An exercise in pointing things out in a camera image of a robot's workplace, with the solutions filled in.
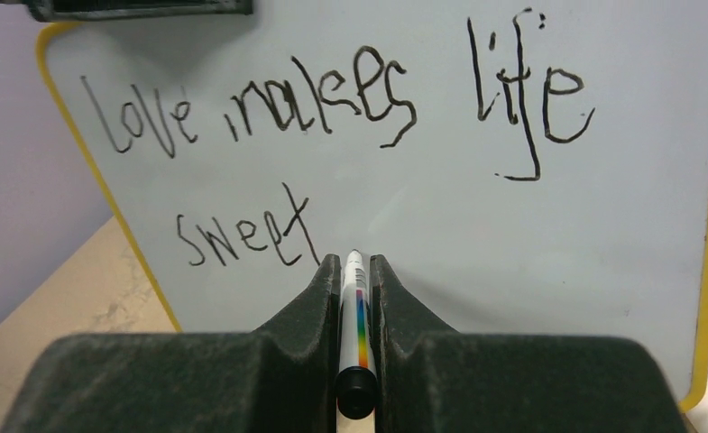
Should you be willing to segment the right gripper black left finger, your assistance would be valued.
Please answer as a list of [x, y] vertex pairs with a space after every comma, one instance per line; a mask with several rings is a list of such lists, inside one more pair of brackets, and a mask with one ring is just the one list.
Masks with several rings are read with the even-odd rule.
[[333, 432], [341, 263], [247, 333], [73, 334], [36, 359], [4, 432]]

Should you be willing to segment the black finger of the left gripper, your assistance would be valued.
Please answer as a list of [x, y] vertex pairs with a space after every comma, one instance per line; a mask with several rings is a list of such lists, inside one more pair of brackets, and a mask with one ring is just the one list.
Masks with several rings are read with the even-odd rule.
[[41, 23], [95, 22], [197, 14], [253, 14], [251, 0], [13, 0]]

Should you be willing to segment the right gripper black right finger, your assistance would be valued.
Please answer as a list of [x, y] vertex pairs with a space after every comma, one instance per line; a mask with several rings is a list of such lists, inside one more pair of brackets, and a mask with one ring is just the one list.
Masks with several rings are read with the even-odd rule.
[[370, 261], [379, 432], [683, 432], [667, 380], [614, 336], [461, 333]]

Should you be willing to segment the black-capped whiteboard marker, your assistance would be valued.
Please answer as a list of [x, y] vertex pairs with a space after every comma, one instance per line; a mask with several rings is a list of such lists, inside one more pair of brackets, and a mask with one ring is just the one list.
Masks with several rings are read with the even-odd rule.
[[342, 269], [336, 405], [347, 419], [365, 419], [379, 399], [371, 341], [370, 286], [363, 255], [351, 251]]

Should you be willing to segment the yellow-framed whiteboard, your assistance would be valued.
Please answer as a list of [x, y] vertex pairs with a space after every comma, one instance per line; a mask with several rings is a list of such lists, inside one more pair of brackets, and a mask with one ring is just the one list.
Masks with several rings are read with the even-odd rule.
[[458, 330], [627, 337], [702, 398], [708, 1], [257, 1], [36, 58], [177, 329], [355, 249]]

